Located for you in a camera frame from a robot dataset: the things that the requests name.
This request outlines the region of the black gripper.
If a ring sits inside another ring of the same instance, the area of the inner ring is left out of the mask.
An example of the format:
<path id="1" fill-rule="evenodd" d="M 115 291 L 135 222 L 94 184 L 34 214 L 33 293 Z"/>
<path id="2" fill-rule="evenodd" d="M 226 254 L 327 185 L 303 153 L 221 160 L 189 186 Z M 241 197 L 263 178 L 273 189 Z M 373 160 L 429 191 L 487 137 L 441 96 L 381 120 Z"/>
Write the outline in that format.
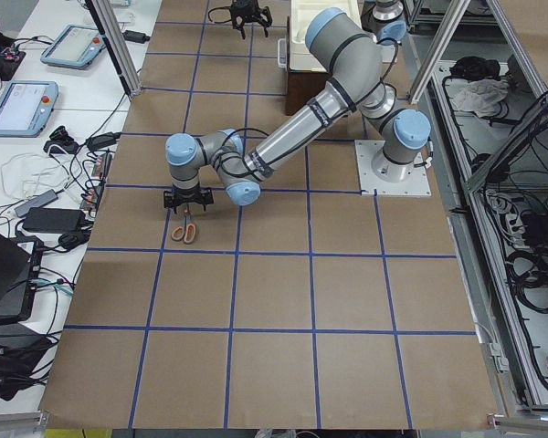
<path id="1" fill-rule="evenodd" d="M 201 188 L 200 186 L 189 189 L 173 186 L 170 190 L 163 192 L 163 207 L 171 209 L 174 214 L 179 214 L 179 206 L 185 203 L 200 204 L 206 212 L 207 206 L 214 203 L 212 191 L 209 188 Z"/>
<path id="2" fill-rule="evenodd" d="M 246 23 L 257 23 L 263 27 L 265 37 L 269 36 L 270 10 L 268 6 L 260 8 L 257 0 L 234 0 L 230 6 L 230 16 L 235 29 L 243 39 L 246 38 Z"/>

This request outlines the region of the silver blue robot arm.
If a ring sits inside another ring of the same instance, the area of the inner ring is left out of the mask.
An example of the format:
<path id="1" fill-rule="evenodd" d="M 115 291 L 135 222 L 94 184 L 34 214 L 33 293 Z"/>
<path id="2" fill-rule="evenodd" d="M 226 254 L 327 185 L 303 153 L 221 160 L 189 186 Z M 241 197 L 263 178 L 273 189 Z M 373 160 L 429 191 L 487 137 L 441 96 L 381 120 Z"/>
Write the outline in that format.
<path id="1" fill-rule="evenodd" d="M 224 6 L 230 14 L 226 20 L 246 38 L 245 25 L 257 23 L 263 27 L 265 36 L 272 25 L 272 15 L 268 6 L 261 7 L 258 1 L 232 1 Z M 363 30 L 372 32 L 380 40 L 392 38 L 400 41 L 406 33 L 404 6 L 401 1 L 364 1 L 360 24 Z"/>
<path id="2" fill-rule="evenodd" d="M 398 183 L 429 141 L 428 117 L 408 109 L 382 79 L 379 44 L 343 10 L 329 7 L 310 22 L 305 45 L 329 73 L 323 90 L 274 130 L 255 149 L 243 152 L 237 130 L 195 138 L 177 133 L 165 143 L 173 185 L 163 205 L 176 210 L 188 203 L 213 203 L 200 185 L 199 171 L 210 166 L 233 204 L 246 206 L 260 196 L 260 185 L 284 162 L 330 129 L 340 118 L 360 112 L 384 138 L 373 158 L 374 173 Z"/>

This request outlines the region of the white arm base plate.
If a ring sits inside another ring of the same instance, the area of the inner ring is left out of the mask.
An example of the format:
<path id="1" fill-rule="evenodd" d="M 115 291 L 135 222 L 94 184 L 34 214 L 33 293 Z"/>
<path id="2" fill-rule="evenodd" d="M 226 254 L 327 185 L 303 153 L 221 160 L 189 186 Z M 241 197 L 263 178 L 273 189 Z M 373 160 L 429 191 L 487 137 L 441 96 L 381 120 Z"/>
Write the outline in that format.
<path id="1" fill-rule="evenodd" d="M 409 164 L 395 164 L 384 156 L 384 141 L 358 140 L 354 143 L 362 195 L 390 197 L 430 197 L 427 169 L 419 152 Z"/>

